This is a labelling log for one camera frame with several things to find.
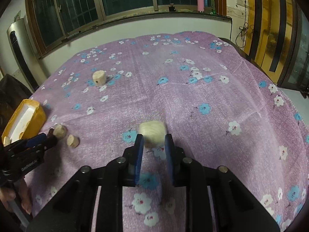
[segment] white flower print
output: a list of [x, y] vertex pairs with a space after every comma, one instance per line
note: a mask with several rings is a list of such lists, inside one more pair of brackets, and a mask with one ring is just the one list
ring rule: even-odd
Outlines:
[[185, 61], [186, 63], [188, 63], [188, 64], [190, 64], [190, 65], [193, 65], [193, 64], [195, 64], [191, 59], [186, 59], [186, 61]]
[[271, 209], [271, 207], [266, 208], [266, 210], [268, 211], [268, 213], [269, 213], [271, 216], [273, 216], [273, 214], [275, 213], [275, 212]]
[[282, 224], [281, 224], [281, 231], [285, 231], [286, 228], [291, 224], [291, 220], [290, 219], [287, 219], [286, 221], [284, 221]]
[[87, 115], [92, 114], [93, 112], [94, 112], [94, 108], [92, 106], [89, 106], [86, 111]]
[[107, 86], [106, 86], [106, 85], [102, 85], [102, 86], [100, 86], [99, 91], [104, 91], [106, 88], [107, 88]]
[[283, 101], [282, 97], [280, 97], [280, 96], [276, 96], [273, 100], [275, 101], [275, 105], [277, 107], [284, 104], [284, 101]]
[[174, 214], [175, 210], [175, 199], [173, 197], [170, 198], [170, 200], [165, 205], [165, 210], [170, 214]]
[[43, 199], [42, 199], [42, 197], [39, 196], [38, 194], [36, 195], [36, 202], [37, 202], [40, 206], [42, 206]]
[[54, 186], [52, 186], [52, 187], [50, 188], [50, 194], [51, 194], [52, 197], [54, 197], [54, 195], [55, 195], [57, 192], [58, 192], [58, 191], [57, 191], [57, 189], [56, 189]]
[[125, 76], [128, 78], [128, 77], [131, 77], [132, 76], [132, 72], [128, 71]]
[[282, 188], [279, 187], [279, 189], [278, 189], [278, 200], [282, 200], [282, 197], [283, 197]]
[[271, 93], [276, 93], [278, 91], [277, 86], [275, 86], [274, 84], [270, 84], [268, 86], [268, 89], [270, 90]]
[[141, 214], [146, 214], [150, 210], [151, 199], [147, 197], [146, 193], [134, 194], [134, 200], [132, 205], [135, 208], [135, 211]]
[[224, 65], [220, 65], [223, 69], [227, 70], [227, 67]]
[[105, 102], [108, 98], [109, 98], [108, 95], [103, 96], [103, 97], [100, 99], [100, 101], [101, 101], [101, 102]]
[[52, 122], [54, 122], [54, 121], [56, 120], [56, 118], [57, 118], [57, 114], [55, 114], [54, 116], [52, 116], [52, 117], [50, 118], [50, 120], [51, 120]]
[[260, 203], [263, 205], [264, 208], [267, 208], [271, 203], [273, 199], [270, 194], [265, 194], [263, 198], [261, 199]]
[[165, 63], [171, 63], [173, 61], [173, 59], [169, 58], [167, 60], [165, 60]]
[[202, 73], [200, 73], [199, 71], [194, 71], [194, 72], [192, 72], [191, 75], [192, 75], [194, 78], [196, 78], [197, 80], [200, 80], [200, 79], [203, 78]]
[[230, 81], [228, 77], [222, 75], [220, 76], [220, 80], [225, 84], [227, 84]]
[[304, 188], [304, 190], [302, 191], [302, 200], [304, 200], [306, 197], [306, 189]]
[[152, 213], [149, 213], [145, 216], [144, 224], [149, 226], [149, 227], [152, 227], [152, 226], [156, 225], [158, 221], [159, 221], [158, 213], [152, 212]]
[[166, 159], [166, 153], [164, 148], [153, 148], [155, 157], [160, 157], [160, 159], [164, 160]]
[[279, 146], [279, 156], [281, 160], [286, 160], [288, 156], [288, 148], [285, 146]]

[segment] blue flower print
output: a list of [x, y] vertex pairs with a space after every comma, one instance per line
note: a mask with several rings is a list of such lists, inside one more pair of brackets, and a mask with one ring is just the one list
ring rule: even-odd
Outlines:
[[142, 188], [148, 188], [149, 190], [155, 190], [159, 185], [156, 176], [148, 172], [140, 174], [138, 184], [141, 185]]
[[198, 110], [200, 111], [201, 114], [205, 115], [208, 114], [211, 110], [211, 107], [209, 106], [209, 104], [201, 104], [198, 106]]
[[266, 87], [266, 82], [265, 82], [264, 80], [261, 81], [261, 82], [259, 83], [259, 87], [260, 87], [260, 88]]
[[121, 78], [121, 75], [119, 73], [117, 73], [115, 76], [114, 76], [114, 79], [120, 79]]
[[189, 83], [190, 84], [195, 84], [197, 82], [196, 78], [189, 78]]
[[300, 116], [299, 113], [295, 113], [295, 114], [294, 114], [294, 118], [295, 118], [296, 120], [298, 120], [298, 121], [302, 120], [302, 116]]
[[111, 81], [109, 81], [108, 83], [107, 83], [108, 85], [114, 85], [115, 84], [115, 80], [111, 80]]
[[161, 77], [158, 79], [158, 85], [160, 84], [164, 84], [168, 82], [168, 78], [167, 77]]
[[213, 77], [211, 76], [206, 76], [203, 78], [203, 80], [206, 82], [206, 83], [210, 83], [212, 80], [213, 80]]
[[78, 110], [80, 109], [80, 104], [75, 104], [75, 106], [73, 107], [74, 110]]
[[189, 70], [189, 66], [182, 65], [182, 66], [180, 66], [180, 70]]
[[88, 80], [86, 83], [87, 83], [89, 86], [95, 86], [95, 82], [93, 82], [92, 79]]
[[277, 223], [278, 225], [280, 225], [280, 223], [281, 223], [281, 216], [280, 216], [280, 215], [277, 215], [277, 217], [276, 217], [276, 223]]
[[122, 139], [126, 143], [135, 142], [137, 136], [137, 131], [130, 129], [122, 134]]
[[288, 200], [295, 201], [298, 198], [298, 196], [299, 196], [299, 187], [292, 186], [288, 192]]

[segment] purple bedsheet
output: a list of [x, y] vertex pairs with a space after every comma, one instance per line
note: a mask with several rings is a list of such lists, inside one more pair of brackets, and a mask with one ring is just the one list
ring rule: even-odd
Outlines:
[[[95, 87], [92, 74], [108, 82]], [[105, 166], [133, 144], [138, 124], [166, 123], [203, 166], [226, 165], [282, 231], [306, 200], [309, 131], [291, 101], [236, 50], [204, 32], [142, 36], [74, 55], [32, 97], [66, 139], [26, 176], [36, 215], [83, 165]], [[185, 191], [166, 174], [164, 148], [145, 150], [139, 186], [123, 190], [124, 231], [184, 231]]]

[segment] small cork cylinder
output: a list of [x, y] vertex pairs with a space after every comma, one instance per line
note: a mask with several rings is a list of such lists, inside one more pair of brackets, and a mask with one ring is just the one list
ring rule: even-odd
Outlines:
[[11, 144], [11, 139], [9, 137], [5, 136], [4, 139], [3, 139], [3, 146], [5, 147], [9, 144]]
[[66, 136], [66, 132], [67, 130], [65, 126], [61, 124], [57, 124], [53, 131], [53, 135], [55, 135], [57, 139], [63, 139]]
[[96, 86], [102, 86], [106, 83], [106, 74], [102, 70], [96, 71], [92, 74], [92, 80]]
[[66, 144], [71, 148], [76, 148], [79, 145], [78, 137], [75, 137], [74, 135], [70, 134], [68, 136], [68, 139], [66, 140]]

